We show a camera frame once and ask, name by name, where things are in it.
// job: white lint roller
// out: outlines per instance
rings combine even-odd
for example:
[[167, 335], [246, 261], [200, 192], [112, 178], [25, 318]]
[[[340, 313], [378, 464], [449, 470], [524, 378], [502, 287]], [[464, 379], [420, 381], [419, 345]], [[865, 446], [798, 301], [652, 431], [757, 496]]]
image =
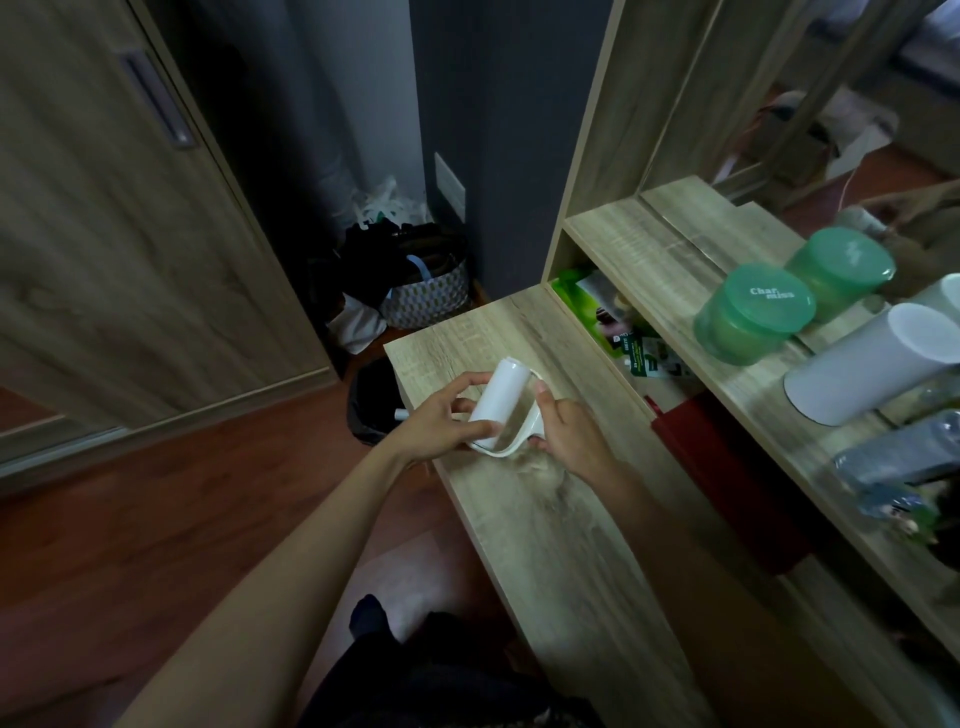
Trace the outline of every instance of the white lint roller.
[[[470, 414], [470, 421], [493, 420], [505, 425], [514, 413], [516, 403], [520, 401], [520, 395], [523, 394], [523, 390], [530, 380], [530, 375], [543, 378], [516, 359], [510, 357], [501, 359], [500, 363], [496, 365], [496, 369], [493, 370], [493, 377], [491, 377], [490, 383], [480, 396], [476, 409]], [[507, 457], [514, 454], [531, 435], [544, 436], [543, 417], [540, 415], [540, 408], [537, 407], [536, 402], [527, 412], [527, 417], [514, 441], [506, 448], [493, 449], [496, 446], [496, 437], [476, 440], [469, 445], [477, 452], [483, 452], [490, 457]]]

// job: trash bin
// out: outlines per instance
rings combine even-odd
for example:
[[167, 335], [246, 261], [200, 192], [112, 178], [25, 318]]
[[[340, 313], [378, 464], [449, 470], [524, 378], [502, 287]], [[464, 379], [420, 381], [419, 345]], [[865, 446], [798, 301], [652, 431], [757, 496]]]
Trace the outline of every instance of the trash bin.
[[394, 413], [404, 406], [394, 367], [383, 356], [361, 367], [350, 383], [347, 426], [360, 442], [376, 445], [399, 425]]

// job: green lid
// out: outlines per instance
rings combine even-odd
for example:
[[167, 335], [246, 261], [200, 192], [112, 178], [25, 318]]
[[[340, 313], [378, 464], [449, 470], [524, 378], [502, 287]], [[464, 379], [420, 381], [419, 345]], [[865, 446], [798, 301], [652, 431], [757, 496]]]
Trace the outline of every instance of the green lid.
[[872, 291], [897, 272], [894, 259], [879, 243], [849, 228], [823, 228], [806, 245], [823, 275], [840, 286]]
[[802, 280], [765, 263], [741, 265], [727, 276], [719, 294], [723, 315], [732, 323], [783, 337], [809, 324], [817, 309]]

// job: electrical outlet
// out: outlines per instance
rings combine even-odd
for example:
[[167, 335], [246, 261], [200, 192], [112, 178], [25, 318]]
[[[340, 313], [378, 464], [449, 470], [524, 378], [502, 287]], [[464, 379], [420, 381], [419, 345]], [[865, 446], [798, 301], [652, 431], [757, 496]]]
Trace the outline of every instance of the electrical outlet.
[[446, 201], [453, 207], [457, 217], [462, 222], [467, 221], [467, 191], [460, 184], [457, 176], [446, 166], [444, 158], [436, 152], [433, 153], [433, 166], [437, 170], [437, 188], [440, 190]]

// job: gray wall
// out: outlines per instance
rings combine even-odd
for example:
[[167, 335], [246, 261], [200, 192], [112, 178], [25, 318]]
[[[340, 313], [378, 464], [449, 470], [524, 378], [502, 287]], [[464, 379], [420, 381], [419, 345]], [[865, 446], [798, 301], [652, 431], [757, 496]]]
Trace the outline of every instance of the gray wall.
[[294, 0], [304, 35], [347, 117], [360, 177], [372, 190], [387, 175], [423, 202], [417, 80], [407, 0]]
[[540, 280], [611, 0], [409, 0], [427, 200], [439, 152], [467, 189], [492, 299]]

